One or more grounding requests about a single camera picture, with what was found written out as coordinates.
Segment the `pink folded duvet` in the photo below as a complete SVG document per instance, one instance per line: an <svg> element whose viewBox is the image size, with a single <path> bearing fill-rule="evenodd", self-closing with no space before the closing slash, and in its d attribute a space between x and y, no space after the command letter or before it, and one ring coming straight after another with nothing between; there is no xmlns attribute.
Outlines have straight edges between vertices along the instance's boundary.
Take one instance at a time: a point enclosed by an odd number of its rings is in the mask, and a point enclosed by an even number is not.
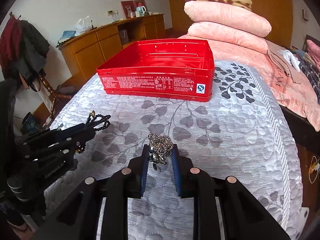
<svg viewBox="0 0 320 240"><path fill-rule="evenodd" d="M272 31L271 24L264 17L229 4L189 1L184 4L184 12L194 22L214 22L259 37L266 37Z"/></svg>
<svg viewBox="0 0 320 240"><path fill-rule="evenodd" d="M188 35L208 40L226 42L267 54L268 45L264 38L214 22L195 22Z"/></svg>

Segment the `wall intercom phone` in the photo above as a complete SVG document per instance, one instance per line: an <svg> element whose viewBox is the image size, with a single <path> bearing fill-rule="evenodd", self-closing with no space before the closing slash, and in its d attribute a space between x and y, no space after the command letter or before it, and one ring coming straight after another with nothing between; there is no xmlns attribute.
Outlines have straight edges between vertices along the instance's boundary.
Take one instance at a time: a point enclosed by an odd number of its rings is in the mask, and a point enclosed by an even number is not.
<svg viewBox="0 0 320 240"><path fill-rule="evenodd" d="M302 10L302 15L303 15L303 20L308 21L309 20L309 16L308 16L308 11L303 9Z"/></svg>

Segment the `red metal tin box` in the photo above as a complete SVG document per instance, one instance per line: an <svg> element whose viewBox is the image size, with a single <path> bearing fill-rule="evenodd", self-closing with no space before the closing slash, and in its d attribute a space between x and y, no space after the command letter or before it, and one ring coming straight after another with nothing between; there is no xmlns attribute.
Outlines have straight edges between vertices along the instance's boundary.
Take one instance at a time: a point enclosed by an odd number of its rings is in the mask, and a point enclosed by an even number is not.
<svg viewBox="0 0 320 240"><path fill-rule="evenodd" d="M215 66L206 40L167 38L136 41L98 69L108 94L207 102Z"/></svg>

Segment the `wooden coat stand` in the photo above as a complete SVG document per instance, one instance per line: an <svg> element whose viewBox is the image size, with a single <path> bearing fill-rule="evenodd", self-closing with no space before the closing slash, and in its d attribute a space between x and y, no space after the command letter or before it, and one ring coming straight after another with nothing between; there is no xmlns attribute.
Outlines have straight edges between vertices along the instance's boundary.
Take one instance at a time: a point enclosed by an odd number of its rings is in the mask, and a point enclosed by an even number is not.
<svg viewBox="0 0 320 240"><path fill-rule="evenodd" d="M54 117L54 112L55 112L55 107L57 105L57 102L59 100L71 100L72 96L71 95L57 93L56 90L53 89L53 87L50 85L50 83L46 80L46 78L44 77L44 75L41 72L39 72L39 74L38 74L38 79L43 84L44 88L50 94L49 98L50 98L50 100L52 102L52 105L51 105L51 108L50 108L49 117L52 119Z"/></svg>

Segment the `red photo frame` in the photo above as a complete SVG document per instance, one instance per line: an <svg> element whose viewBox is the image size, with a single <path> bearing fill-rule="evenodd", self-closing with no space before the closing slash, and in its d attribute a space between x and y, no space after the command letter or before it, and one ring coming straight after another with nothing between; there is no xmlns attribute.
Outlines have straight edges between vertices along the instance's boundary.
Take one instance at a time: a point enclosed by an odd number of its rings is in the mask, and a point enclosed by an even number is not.
<svg viewBox="0 0 320 240"><path fill-rule="evenodd" d="M146 7L145 0L121 1L121 6L123 8L126 19L136 17L136 6L139 2L143 3Z"/></svg>

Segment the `lower pink folded duvet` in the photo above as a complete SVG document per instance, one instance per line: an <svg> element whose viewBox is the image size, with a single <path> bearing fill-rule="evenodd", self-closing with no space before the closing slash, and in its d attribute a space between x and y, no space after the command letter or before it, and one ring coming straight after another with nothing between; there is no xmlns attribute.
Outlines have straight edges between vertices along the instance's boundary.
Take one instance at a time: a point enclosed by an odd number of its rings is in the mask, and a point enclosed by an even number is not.
<svg viewBox="0 0 320 240"><path fill-rule="evenodd" d="M214 22L195 22L188 35L208 40L226 42L267 54L268 45L264 38Z"/></svg>

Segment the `dark grey jacket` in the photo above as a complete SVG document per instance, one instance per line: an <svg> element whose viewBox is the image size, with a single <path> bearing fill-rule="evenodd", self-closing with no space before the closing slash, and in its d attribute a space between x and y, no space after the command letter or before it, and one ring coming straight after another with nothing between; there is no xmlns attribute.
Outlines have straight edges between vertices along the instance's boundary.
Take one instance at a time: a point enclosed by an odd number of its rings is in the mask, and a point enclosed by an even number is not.
<svg viewBox="0 0 320 240"><path fill-rule="evenodd" d="M5 79L14 79L19 85L24 79L30 86L47 63L49 43L28 21L20 20L20 26L22 28L20 58L9 66L8 72L2 70L2 73Z"/></svg>

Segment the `white plastic bag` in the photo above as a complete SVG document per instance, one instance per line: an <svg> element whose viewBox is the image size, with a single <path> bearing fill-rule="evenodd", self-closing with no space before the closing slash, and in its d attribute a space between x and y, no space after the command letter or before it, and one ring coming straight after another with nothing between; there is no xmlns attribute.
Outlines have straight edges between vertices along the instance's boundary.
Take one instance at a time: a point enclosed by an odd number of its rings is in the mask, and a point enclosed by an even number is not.
<svg viewBox="0 0 320 240"><path fill-rule="evenodd" d="M93 28L92 21L89 16L87 16L85 18L81 18L74 25L75 36L80 36L80 35L84 34L85 32L92 30L92 28Z"/></svg>

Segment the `wooden sideboard cabinet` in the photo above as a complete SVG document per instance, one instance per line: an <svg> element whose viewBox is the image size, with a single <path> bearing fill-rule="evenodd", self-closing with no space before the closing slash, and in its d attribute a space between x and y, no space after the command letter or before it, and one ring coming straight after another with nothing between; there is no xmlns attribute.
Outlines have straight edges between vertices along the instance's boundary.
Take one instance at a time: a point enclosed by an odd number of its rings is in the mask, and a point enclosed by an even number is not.
<svg viewBox="0 0 320 240"><path fill-rule="evenodd" d="M72 77L65 85L80 89L109 58L136 41L165 38L164 15L117 21L58 46Z"/></svg>

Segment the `blue folded cloth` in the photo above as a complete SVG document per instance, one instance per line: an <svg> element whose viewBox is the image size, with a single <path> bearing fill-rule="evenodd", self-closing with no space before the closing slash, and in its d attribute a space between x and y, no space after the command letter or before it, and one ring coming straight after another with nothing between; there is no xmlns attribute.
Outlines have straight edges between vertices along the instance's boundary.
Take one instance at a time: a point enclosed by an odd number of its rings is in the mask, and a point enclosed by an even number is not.
<svg viewBox="0 0 320 240"><path fill-rule="evenodd" d="M61 44L65 43L66 41L73 39L75 37L76 31L74 30L68 30L64 31L62 36L57 42L57 47L60 46Z"/></svg>

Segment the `dark blue waste bin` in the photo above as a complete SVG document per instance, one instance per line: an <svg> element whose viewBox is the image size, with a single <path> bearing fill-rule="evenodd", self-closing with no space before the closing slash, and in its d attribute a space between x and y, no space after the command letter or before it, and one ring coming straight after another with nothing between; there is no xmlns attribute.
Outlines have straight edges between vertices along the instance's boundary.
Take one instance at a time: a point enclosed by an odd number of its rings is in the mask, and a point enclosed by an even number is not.
<svg viewBox="0 0 320 240"><path fill-rule="evenodd" d="M39 130L38 123L34 119L33 115L29 112L22 120L21 132L26 133L35 133Z"/></svg>

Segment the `teal electric kettle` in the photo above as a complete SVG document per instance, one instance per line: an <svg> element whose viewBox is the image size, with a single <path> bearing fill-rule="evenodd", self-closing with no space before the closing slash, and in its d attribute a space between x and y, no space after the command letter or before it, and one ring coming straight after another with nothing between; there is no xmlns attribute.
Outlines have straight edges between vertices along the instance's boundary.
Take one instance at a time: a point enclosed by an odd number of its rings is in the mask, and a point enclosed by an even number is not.
<svg viewBox="0 0 320 240"><path fill-rule="evenodd" d="M146 15L146 7L143 3L139 2L136 6L136 17L143 17Z"/></svg>

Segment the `pink bed sheet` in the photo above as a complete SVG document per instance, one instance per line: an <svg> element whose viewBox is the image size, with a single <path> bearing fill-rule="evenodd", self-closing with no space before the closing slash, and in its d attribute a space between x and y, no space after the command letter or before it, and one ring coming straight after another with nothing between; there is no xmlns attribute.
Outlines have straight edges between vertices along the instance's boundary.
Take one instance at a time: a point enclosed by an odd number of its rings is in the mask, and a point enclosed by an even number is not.
<svg viewBox="0 0 320 240"><path fill-rule="evenodd" d="M317 95L302 72L296 72L295 77L292 78L277 67L268 54L234 44L193 37L188 34L181 38L207 40L215 60L237 62L255 68L280 105L306 118L313 128L319 131Z"/></svg>

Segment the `dark red coat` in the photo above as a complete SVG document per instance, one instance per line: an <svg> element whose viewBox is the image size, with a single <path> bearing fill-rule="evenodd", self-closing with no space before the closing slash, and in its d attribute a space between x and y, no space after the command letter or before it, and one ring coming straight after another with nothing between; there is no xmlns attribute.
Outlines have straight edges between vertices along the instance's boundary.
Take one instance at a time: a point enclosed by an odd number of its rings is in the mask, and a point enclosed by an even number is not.
<svg viewBox="0 0 320 240"><path fill-rule="evenodd" d="M20 20L10 14L9 20L1 34L1 68L8 72L9 66L20 58L22 28Z"/></svg>

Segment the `white leaf-patterned quilt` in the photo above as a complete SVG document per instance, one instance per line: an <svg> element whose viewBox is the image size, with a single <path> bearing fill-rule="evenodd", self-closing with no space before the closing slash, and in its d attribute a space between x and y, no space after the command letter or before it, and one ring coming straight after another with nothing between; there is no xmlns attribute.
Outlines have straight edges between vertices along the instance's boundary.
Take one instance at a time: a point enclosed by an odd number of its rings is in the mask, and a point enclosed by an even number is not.
<svg viewBox="0 0 320 240"><path fill-rule="evenodd" d="M177 158L210 176L235 177L285 230L298 235L302 179L295 140L268 85L247 65L216 61L207 102L111 95L93 76L51 129L109 115L110 125L74 156L74 167L44 193L52 213L86 178L108 178L148 146L145 192L128 201L129 239L192 239L193 203L176 190Z"/></svg>

